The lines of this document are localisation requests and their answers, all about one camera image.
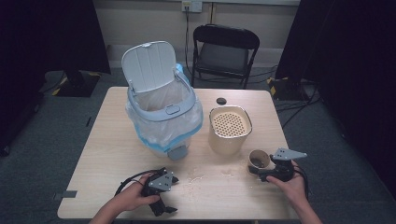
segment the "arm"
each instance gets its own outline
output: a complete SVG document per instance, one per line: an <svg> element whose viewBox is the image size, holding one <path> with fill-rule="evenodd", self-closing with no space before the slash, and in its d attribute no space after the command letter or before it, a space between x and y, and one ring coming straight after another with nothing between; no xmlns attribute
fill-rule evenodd
<svg viewBox="0 0 396 224"><path fill-rule="evenodd" d="M120 194L110 199L91 220L91 224L111 223L121 212L132 211L144 204L155 203L160 196L151 195L143 197L140 192L148 179L149 174L142 175L139 183L133 183Z"/></svg>
<svg viewBox="0 0 396 224"><path fill-rule="evenodd" d="M267 176L267 180L277 185L285 193L302 224L322 223L305 197L304 179L302 176L294 173L293 179L288 182L283 182L273 176Z"/></svg>

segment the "trash can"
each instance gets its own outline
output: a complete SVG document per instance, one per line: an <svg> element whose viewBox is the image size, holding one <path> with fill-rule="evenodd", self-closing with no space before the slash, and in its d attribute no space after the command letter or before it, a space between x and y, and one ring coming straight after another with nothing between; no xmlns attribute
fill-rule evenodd
<svg viewBox="0 0 396 224"><path fill-rule="evenodd" d="M157 156L184 158L203 110L173 47L164 41L139 45L121 63L129 86L125 107L137 136Z"/></svg>

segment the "chair backrest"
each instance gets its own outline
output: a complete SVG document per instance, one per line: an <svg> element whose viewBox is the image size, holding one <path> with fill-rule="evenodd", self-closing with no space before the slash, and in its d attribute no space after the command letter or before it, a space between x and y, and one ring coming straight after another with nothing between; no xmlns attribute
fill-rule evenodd
<svg viewBox="0 0 396 224"><path fill-rule="evenodd" d="M257 50L260 46L260 39L253 32L216 24L197 27L193 33L193 40L195 47L197 41L239 49Z"/></svg>

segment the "electrical outlet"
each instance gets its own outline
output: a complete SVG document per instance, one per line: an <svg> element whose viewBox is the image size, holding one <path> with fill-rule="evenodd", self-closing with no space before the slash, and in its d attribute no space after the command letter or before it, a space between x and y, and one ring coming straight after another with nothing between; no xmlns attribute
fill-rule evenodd
<svg viewBox="0 0 396 224"><path fill-rule="evenodd" d="M191 1L181 1L181 11L192 11Z"/></svg>
<svg viewBox="0 0 396 224"><path fill-rule="evenodd" d="M202 2L200 1L182 1L181 11L202 12Z"/></svg>

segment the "chair seat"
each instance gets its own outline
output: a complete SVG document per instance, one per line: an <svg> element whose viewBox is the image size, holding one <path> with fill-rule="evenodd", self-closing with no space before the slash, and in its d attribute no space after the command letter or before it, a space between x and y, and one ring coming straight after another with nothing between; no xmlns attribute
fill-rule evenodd
<svg viewBox="0 0 396 224"><path fill-rule="evenodd" d="M248 50L205 43L196 69L244 76L248 69Z"/></svg>

